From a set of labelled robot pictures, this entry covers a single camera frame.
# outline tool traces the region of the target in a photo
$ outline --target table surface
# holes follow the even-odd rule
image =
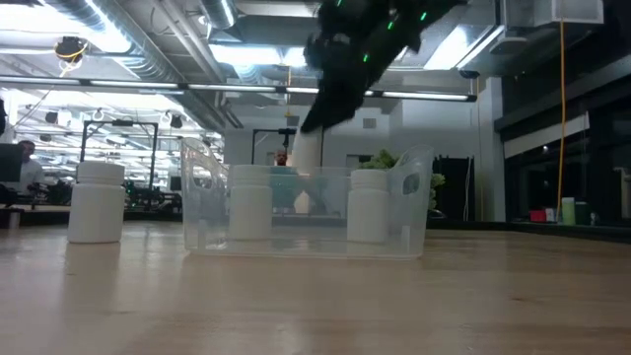
[[[415,261],[191,255],[181,225],[120,244],[0,231],[0,352],[631,354],[631,246],[429,231]]]

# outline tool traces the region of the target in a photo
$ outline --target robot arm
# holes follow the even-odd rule
[[[420,34],[463,0],[324,0],[318,35],[305,46],[309,66],[322,71],[319,92],[301,132],[353,118],[364,93],[405,47],[420,50]]]

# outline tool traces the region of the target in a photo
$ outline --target white bottle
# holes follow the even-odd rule
[[[270,239],[272,189],[269,167],[241,165],[231,168],[229,239]]]
[[[348,194],[347,239],[349,242],[382,243],[388,235],[387,173],[357,170],[351,173]]]
[[[72,189],[68,224],[70,243],[115,243],[122,235],[125,167],[83,162]]]

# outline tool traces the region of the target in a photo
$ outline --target red object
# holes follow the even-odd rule
[[[530,211],[531,222],[545,222],[545,210]]]

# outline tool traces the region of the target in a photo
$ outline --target clear plastic bin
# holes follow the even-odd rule
[[[238,195],[234,191],[235,183],[240,183],[234,182],[238,167],[226,168],[200,141],[183,139],[185,247],[196,253],[225,255],[418,257],[425,240],[433,158],[432,148],[418,146],[387,171],[389,233],[382,243],[364,243],[347,239],[350,170],[259,167],[259,173],[269,172],[263,184],[269,186],[272,197],[261,200],[254,193],[251,198],[258,199],[251,206],[266,201],[258,207],[268,213],[265,218],[271,218],[267,223],[271,233],[259,233],[266,227],[251,225],[234,224],[231,228],[231,223],[236,223],[231,222],[231,196]],[[265,224],[260,217],[256,223]],[[238,236],[231,235],[243,226],[252,227],[251,236],[244,236],[243,228]]]

